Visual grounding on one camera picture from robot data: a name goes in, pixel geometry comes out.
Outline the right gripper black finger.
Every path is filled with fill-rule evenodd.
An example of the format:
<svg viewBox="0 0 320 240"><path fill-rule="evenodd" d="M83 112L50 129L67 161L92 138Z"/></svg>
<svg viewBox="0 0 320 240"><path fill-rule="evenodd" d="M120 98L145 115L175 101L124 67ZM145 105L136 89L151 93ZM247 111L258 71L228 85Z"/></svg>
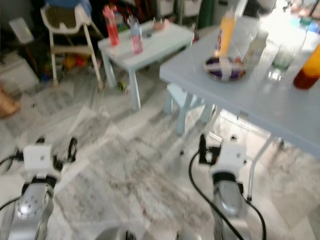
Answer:
<svg viewBox="0 0 320 240"><path fill-rule="evenodd" d="M208 147L206 142L205 134L201 134L199 136L199 143L198 143L198 163L201 165L208 165L207 159Z"/></svg>

